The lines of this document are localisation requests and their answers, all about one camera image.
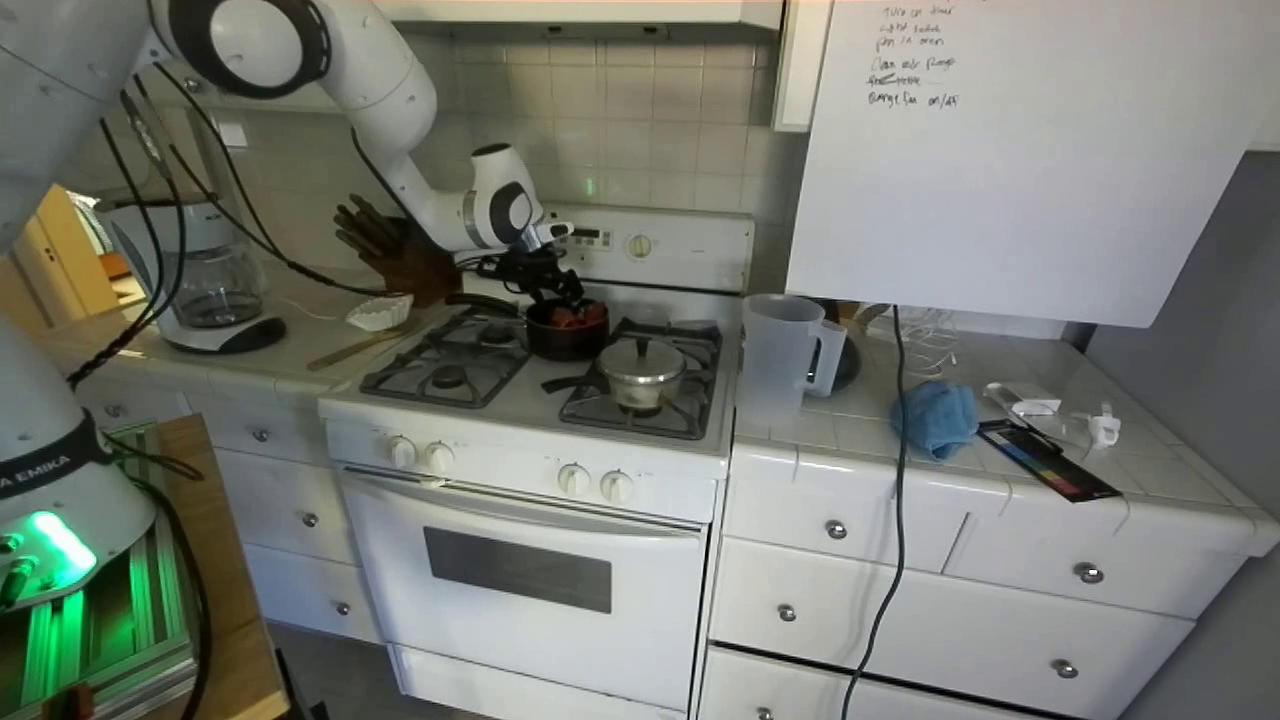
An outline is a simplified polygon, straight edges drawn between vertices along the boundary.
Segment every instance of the whiteboard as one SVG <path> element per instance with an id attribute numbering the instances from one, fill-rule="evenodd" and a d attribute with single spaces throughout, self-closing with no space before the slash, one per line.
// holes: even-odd
<path id="1" fill-rule="evenodd" d="M 1152 325 L 1277 95 L 1280 0 L 834 0 L 789 290 Z"/>

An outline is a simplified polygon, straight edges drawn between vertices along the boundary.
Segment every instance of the blue object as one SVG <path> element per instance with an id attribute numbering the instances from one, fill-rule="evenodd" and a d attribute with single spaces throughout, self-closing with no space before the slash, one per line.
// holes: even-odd
<path id="1" fill-rule="evenodd" d="M 909 386 L 905 407 L 890 407 L 890 426 L 927 459 L 955 455 L 977 436 L 977 396 L 962 385 L 927 381 Z"/>

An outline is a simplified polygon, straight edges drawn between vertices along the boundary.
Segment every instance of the tile floor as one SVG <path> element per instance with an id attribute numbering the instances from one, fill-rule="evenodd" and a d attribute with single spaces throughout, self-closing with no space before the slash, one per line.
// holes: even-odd
<path id="1" fill-rule="evenodd" d="M 475 720 L 463 710 L 448 710 L 435 702 L 420 702 L 397 691 L 393 663 L 383 646 L 357 644 L 341 637 L 321 637 L 288 625 L 271 625 L 271 638 L 288 658 L 290 689 L 302 702 L 302 720 L 311 702 L 327 708 L 327 720 Z"/>

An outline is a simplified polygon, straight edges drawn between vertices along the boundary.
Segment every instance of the white tile backsplash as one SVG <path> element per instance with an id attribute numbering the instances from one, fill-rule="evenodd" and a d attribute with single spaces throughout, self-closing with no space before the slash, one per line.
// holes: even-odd
<path id="1" fill-rule="evenodd" d="M 722 27 L 402 27 L 422 57 L 440 121 L 416 153 L 460 191 L 478 143 L 511 141 L 549 203 L 747 213 L 783 239 L 802 135 L 769 133 L 775 34 Z M 341 117 L 242 117 L 267 220 L 331 234 L 331 203 L 377 191 Z M 321 239 L 324 263 L 353 263 Z"/>

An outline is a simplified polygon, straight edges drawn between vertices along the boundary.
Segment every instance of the burner grate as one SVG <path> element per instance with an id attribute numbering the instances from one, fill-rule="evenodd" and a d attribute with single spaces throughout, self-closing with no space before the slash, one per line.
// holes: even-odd
<path id="1" fill-rule="evenodd" d="M 641 436 L 675 436 L 701 439 L 707 432 L 712 401 L 714 401 L 714 358 L 718 358 L 718 330 L 714 329 L 650 329 L 624 319 L 610 341 L 629 334 L 664 334 L 687 358 L 675 396 L 666 396 L 656 413 L 629 413 L 610 401 L 598 365 L 570 386 L 559 402 L 565 424 L 594 424 L 619 426 Z"/>
<path id="2" fill-rule="evenodd" d="M 528 346 L 509 313 L 463 306 L 386 368 L 369 370 L 359 390 L 484 407 L 525 358 Z"/>

